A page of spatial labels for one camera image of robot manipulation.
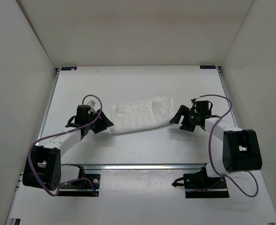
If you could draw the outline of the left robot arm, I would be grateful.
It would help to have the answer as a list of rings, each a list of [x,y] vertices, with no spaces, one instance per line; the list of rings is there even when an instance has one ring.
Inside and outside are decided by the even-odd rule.
[[[23,172],[23,185],[41,188],[49,193],[57,190],[62,181],[61,157],[90,130],[97,134],[113,125],[102,109],[96,111],[93,106],[79,105],[76,115],[68,120],[66,130],[52,135],[51,140],[44,145],[34,144],[30,147]]]

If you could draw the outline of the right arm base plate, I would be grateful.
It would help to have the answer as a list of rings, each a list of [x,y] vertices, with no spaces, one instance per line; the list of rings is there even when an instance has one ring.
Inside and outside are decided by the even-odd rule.
[[[209,177],[205,167],[195,173],[184,173],[172,184],[173,187],[184,187],[186,199],[229,198],[224,177]]]

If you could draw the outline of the blue table label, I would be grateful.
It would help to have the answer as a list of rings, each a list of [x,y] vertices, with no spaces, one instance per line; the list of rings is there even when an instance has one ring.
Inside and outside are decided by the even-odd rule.
[[[61,71],[76,71],[77,67],[61,67]]]
[[[200,65],[200,69],[216,69],[214,65]]]

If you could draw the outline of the aluminium table front rail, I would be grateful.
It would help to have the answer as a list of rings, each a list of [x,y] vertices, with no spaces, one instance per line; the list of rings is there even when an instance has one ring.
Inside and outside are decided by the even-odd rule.
[[[83,166],[86,170],[198,170],[203,164],[71,164],[62,166]]]

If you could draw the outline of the right blue table label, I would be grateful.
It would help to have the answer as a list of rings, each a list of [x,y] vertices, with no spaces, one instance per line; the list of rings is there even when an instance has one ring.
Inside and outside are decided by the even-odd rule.
[[[216,69],[214,65],[200,65],[200,69]]]

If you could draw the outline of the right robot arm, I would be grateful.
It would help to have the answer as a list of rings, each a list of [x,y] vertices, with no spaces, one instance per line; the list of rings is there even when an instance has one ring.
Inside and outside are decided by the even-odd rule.
[[[192,107],[181,105],[171,124],[181,124],[180,129],[193,132],[196,127],[209,133],[209,137],[217,137],[222,141],[221,155],[217,160],[212,156],[210,162],[199,172],[189,177],[190,184],[210,187],[219,177],[233,172],[256,171],[262,168],[262,158],[257,134],[252,129],[241,129],[232,126],[220,116],[212,114],[213,103],[205,100],[192,100]]]

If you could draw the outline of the left blue table label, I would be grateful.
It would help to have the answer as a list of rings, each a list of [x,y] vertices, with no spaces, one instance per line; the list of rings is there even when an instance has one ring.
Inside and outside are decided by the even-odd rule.
[[[61,67],[61,71],[76,71],[77,67]]]

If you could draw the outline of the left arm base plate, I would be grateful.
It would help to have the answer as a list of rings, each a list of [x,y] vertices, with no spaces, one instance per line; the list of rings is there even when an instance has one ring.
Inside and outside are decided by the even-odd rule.
[[[61,166],[58,196],[98,197],[100,178],[100,173],[90,173],[83,165],[64,164]]]

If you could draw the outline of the white pleated skirt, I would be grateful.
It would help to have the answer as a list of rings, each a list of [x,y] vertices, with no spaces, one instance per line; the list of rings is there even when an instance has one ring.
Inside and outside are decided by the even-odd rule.
[[[155,129],[169,124],[173,118],[174,100],[161,96],[135,100],[111,106],[109,114],[114,124],[109,129],[115,135]]]

